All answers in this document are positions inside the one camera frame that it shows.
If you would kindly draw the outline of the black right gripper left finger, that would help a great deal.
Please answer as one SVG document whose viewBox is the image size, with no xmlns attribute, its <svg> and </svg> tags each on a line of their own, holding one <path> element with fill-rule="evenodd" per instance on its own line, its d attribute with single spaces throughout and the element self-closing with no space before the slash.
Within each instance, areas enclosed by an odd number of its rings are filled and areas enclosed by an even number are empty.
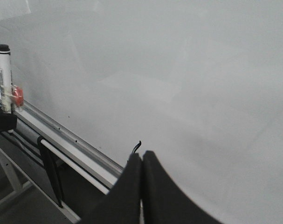
<svg viewBox="0 0 283 224">
<path fill-rule="evenodd" d="M 83 217 L 81 224 L 138 224 L 140 219 L 142 160 L 131 154 L 109 193 Z"/>
</svg>

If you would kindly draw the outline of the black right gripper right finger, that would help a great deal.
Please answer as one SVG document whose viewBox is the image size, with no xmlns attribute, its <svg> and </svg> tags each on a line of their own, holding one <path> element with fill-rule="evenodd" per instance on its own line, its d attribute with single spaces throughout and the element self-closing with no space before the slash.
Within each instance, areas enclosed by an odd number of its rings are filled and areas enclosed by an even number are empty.
<svg viewBox="0 0 283 224">
<path fill-rule="evenodd" d="M 219 224 L 177 186 L 153 151 L 143 155 L 142 203 L 146 224 Z"/>
</svg>

